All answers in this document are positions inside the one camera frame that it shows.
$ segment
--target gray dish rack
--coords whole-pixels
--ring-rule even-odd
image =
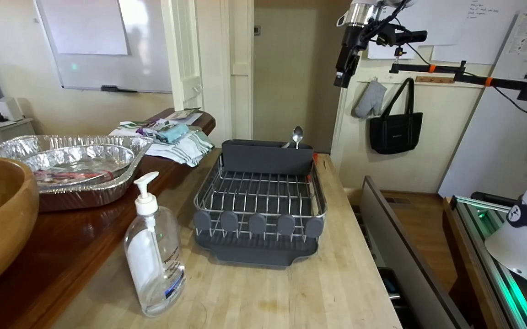
[[[197,246],[221,262],[259,268],[287,268],[314,255],[325,206],[312,154],[301,175],[225,171],[223,158],[225,147],[193,198]]]

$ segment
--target bag strap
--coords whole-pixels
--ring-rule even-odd
[[[384,112],[380,114],[380,120],[384,120],[384,118],[389,116],[389,112],[391,112],[397,98],[404,92],[406,85],[408,85],[408,100],[406,100],[406,111],[404,111],[404,114],[406,114],[406,116],[411,116],[411,114],[413,114],[413,79],[406,79],[406,81],[402,83],[402,87],[398,87],[398,90],[395,92],[395,96],[393,96],[393,100],[389,101],[389,105],[387,105],[387,107],[384,109]]]

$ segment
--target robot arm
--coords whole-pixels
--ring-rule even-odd
[[[345,28],[340,56],[336,59],[334,87],[347,89],[354,76],[358,52],[367,50],[375,39],[382,47],[402,47],[406,43],[426,41],[426,32],[408,32],[391,25],[409,0],[353,0],[349,10],[338,19],[336,28]],[[378,21],[382,8],[395,8],[391,16]]]

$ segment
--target doorway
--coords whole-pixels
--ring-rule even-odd
[[[349,3],[254,0],[252,136],[289,142],[303,129],[303,145],[329,153],[338,107],[333,87]]]

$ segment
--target soap dispenser bottle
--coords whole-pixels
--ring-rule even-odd
[[[179,297],[184,284],[184,266],[177,264],[177,224],[166,207],[157,207],[148,195],[148,184],[157,178],[150,173],[137,182],[137,218],[124,237],[124,257],[142,315],[164,312]]]

